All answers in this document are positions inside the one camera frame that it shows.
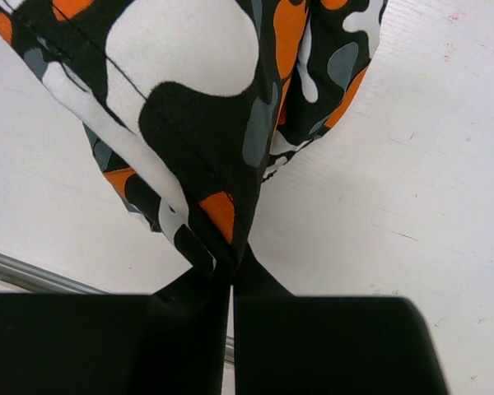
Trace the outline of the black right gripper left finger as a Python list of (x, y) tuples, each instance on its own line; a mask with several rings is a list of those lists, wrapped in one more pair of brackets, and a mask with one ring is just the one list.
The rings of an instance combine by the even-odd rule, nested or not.
[(231, 248), (153, 295), (0, 293), (0, 394), (218, 394)]

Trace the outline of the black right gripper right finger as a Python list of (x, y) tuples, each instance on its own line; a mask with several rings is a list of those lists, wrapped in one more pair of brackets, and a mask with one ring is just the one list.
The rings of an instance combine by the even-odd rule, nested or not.
[(234, 277), (238, 394), (446, 394), (431, 335), (398, 296), (295, 296), (246, 249)]

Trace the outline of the orange camouflage shorts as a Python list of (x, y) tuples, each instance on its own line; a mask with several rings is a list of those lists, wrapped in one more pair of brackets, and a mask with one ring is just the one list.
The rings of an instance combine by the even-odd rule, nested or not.
[(0, 36), (83, 123), (128, 209), (235, 270), (263, 181), (340, 121), (384, 1), (0, 1)]

